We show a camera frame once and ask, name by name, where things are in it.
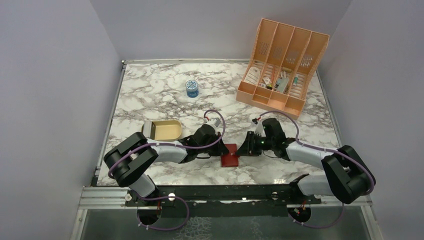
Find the red leather card holder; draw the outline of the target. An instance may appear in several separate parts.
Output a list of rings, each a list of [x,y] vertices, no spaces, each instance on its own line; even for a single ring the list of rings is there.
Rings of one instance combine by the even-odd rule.
[[[236,155],[237,145],[235,143],[228,143],[225,144],[225,147],[227,148],[228,153],[221,156],[221,166],[223,168],[238,167],[239,156]]]

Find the beige oval tray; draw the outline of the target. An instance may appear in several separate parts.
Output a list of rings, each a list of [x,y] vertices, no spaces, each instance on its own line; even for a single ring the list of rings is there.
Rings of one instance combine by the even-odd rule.
[[[153,121],[156,125],[155,139],[156,141],[175,141],[182,134],[182,124],[175,119]]]

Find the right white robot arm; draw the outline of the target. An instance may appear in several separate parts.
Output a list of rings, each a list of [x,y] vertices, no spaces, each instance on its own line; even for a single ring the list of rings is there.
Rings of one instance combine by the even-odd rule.
[[[321,169],[316,174],[306,174],[291,182],[289,199],[300,204],[313,195],[334,196],[344,204],[369,194],[376,184],[358,153],[349,145],[340,148],[323,148],[300,143],[296,138],[287,137],[276,118],[257,122],[256,131],[248,131],[243,144],[237,149],[237,156],[260,156],[272,151],[279,159],[301,162]]]

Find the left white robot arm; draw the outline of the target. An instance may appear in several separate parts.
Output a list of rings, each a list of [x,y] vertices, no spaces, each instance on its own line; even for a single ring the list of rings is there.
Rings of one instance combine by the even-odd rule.
[[[203,124],[194,134],[175,141],[157,141],[135,132],[116,145],[103,157],[108,176],[119,187],[128,187],[138,194],[144,205],[157,200],[157,187],[146,175],[153,163],[189,163],[201,155],[203,158],[220,157],[230,151],[222,140],[222,134],[212,125]]]

